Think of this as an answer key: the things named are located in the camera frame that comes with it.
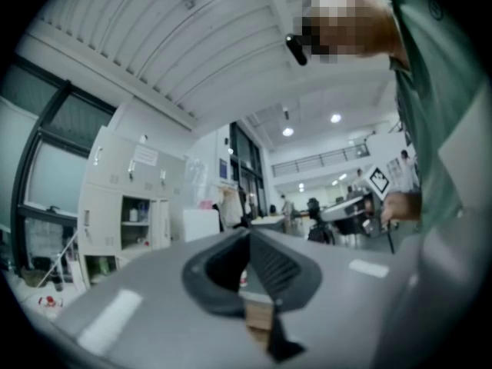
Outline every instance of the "hand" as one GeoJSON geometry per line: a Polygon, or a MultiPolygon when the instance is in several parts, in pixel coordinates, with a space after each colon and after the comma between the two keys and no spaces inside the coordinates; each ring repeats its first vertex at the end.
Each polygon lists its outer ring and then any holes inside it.
{"type": "Polygon", "coordinates": [[[386,53],[408,66],[400,33],[385,0],[319,0],[311,8],[312,35],[332,55],[386,53]]]}
{"type": "Polygon", "coordinates": [[[391,193],[384,200],[381,224],[390,220],[419,220],[421,217],[422,197],[417,193],[391,193]]]}

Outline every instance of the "window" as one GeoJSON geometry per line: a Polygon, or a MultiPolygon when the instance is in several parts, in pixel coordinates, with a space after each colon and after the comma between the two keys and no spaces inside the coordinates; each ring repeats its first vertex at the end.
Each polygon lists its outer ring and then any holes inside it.
{"type": "Polygon", "coordinates": [[[44,269],[75,233],[87,157],[115,108],[22,58],[0,95],[0,262],[44,269]]]}
{"type": "Polygon", "coordinates": [[[231,147],[234,151],[231,156],[232,179],[246,192],[253,218],[268,215],[260,149],[236,123],[231,125],[231,147]]]}

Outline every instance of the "gray surface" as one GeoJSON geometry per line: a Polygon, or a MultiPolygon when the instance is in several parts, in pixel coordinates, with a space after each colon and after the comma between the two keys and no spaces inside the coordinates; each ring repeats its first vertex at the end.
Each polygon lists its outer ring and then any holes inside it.
{"type": "Polygon", "coordinates": [[[56,324],[73,338],[127,288],[144,297],[106,358],[126,367],[292,368],[369,367],[388,311],[410,274],[419,240],[407,240],[398,256],[354,251],[264,230],[280,243],[314,259],[323,281],[307,307],[281,315],[285,332],[306,352],[275,364],[254,342],[243,320],[205,313],[181,283],[184,263],[226,234],[152,252],[133,261],[81,296],[56,324]],[[351,271],[355,258],[390,266],[385,279],[351,271]]]}

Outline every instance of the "ceiling light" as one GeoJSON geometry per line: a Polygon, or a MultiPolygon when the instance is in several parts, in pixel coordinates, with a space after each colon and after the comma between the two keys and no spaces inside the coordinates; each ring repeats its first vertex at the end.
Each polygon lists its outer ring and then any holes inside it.
{"type": "Polygon", "coordinates": [[[341,116],[339,114],[335,114],[331,117],[331,123],[338,123],[341,120],[341,116]]]}
{"type": "Polygon", "coordinates": [[[286,127],[285,130],[282,131],[282,134],[284,135],[284,137],[290,137],[294,134],[294,130],[290,127],[286,127]]]}

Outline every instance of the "balcony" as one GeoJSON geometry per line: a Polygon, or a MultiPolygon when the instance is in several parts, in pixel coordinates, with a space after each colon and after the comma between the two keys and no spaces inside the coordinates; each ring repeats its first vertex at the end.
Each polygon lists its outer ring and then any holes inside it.
{"type": "Polygon", "coordinates": [[[330,167],[343,164],[348,161],[355,161],[360,158],[371,156],[365,144],[351,146],[349,148],[328,151],[319,155],[299,158],[298,160],[288,161],[272,165],[274,177],[294,175],[301,172],[312,171],[318,168],[330,167]]]}

